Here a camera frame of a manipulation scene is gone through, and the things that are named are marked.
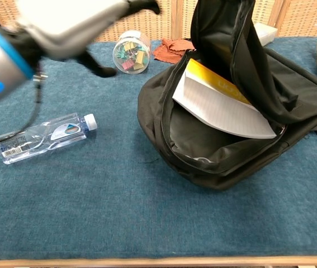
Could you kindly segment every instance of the wooden table edge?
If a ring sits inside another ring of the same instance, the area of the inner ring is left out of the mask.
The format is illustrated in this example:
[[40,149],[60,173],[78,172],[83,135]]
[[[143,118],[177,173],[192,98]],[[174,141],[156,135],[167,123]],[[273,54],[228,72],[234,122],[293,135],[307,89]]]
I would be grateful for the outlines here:
[[172,257],[163,259],[0,260],[0,268],[12,267],[189,267],[189,266],[317,266],[317,256],[272,257]]

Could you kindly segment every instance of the blue carpet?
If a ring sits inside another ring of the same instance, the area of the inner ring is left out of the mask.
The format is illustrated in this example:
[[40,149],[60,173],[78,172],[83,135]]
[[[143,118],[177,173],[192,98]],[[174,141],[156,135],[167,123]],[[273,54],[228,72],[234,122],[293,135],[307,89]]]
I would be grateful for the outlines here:
[[[114,43],[91,50],[113,66]],[[269,47],[317,75],[317,38]],[[94,113],[96,135],[5,165],[0,160],[0,260],[317,255],[317,135],[226,192],[173,172],[139,127],[137,96],[164,70],[98,78],[70,61],[44,61],[49,78],[36,123]],[[0,134],[34,107],[28,83],[0,102]]]

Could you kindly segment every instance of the open backpack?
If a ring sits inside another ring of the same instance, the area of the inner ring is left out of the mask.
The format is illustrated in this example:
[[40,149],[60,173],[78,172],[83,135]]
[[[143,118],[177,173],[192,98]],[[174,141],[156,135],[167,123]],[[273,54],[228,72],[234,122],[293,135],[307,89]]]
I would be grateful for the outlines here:
[[[262,47],[254,0],[199,0],[191,23],[195,50],[152,77],[138,97],[138,120],[166,163],[192,183],[225,190],[317,131],[317,77]],[[276,137],[244,138],[212,128],[173,93],[195,59],[232,82],[268,120]]]

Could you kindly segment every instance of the black cable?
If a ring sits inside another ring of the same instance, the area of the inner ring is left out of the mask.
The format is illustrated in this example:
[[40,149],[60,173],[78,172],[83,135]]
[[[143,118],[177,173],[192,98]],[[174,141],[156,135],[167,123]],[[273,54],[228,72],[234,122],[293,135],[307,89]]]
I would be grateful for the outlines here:
[[7,141],[10,138],[18,135],[19,133],[23,132],[25,129],[27,129],[28,127],[30,127],[34,123],[37,115],[39,114],[40,104],[41,104],[41,81],[40,80],[36,83],[35,88],[36,88],[35,108],[34,108],[34,111],[31,115],[29,121],[19,131],[15,132],[14,134],[11,134],[5,138],[0,139],[0,142]]

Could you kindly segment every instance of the lined paper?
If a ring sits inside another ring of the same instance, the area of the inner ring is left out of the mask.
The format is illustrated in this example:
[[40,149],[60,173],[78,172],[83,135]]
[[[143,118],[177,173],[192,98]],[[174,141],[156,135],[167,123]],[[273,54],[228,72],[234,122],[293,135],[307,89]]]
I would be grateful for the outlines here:
[[268,121],[253,106],[230,98],[187,70],[173,99],[203,123],[246,138],[274,138]]

